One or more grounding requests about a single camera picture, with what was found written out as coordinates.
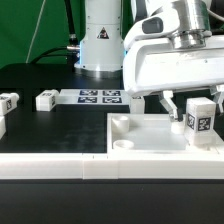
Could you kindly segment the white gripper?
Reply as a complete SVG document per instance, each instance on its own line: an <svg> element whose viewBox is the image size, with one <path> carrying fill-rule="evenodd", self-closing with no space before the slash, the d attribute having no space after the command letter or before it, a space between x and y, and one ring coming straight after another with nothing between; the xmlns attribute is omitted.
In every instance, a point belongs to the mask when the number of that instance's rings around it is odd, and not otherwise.
<svg viewBox="0 0 224 224"><path fill-rule="evenodd" d="M209 88L216 113L224 113L224 35L197 31L203 47L180 48L172 36L180 27L176 14L157 14L133 25L124 40L123 83L131 96L160 93L159 102L171 122L183 114L172 101L173 91Z"/></svg>

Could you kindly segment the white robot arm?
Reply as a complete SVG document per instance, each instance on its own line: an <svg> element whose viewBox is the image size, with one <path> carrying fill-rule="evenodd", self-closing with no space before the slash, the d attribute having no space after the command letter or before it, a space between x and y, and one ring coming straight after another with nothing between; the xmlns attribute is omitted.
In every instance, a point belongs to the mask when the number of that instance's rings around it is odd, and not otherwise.
<svg viewBox="0 0 224 224"><path fill-rule="evenodd" d="M115 39L107 0L87 0L86 35L75 68L92 77L123 71L132 97L158 94L179 120L174 92L208 89L224 113L224 35L210 28L213 0L131 0L134 24L123 42Z"/></svg>

